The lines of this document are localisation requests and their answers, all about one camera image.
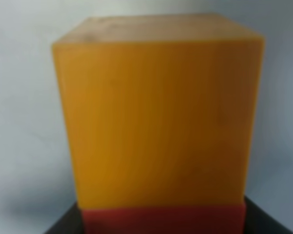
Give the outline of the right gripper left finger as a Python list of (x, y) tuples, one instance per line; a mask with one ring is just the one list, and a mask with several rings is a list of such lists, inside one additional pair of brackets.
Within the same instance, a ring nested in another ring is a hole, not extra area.
[(46, 234), (84, 234), (81, 212), (75, 203), (72, 207), (47, 231)]

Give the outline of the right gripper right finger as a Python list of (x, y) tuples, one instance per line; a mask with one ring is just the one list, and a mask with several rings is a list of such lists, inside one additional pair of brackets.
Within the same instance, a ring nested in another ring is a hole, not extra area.
[(293, 234), (293, 231), (268, 215), (247, 196), (245, 204), (244, 234)]

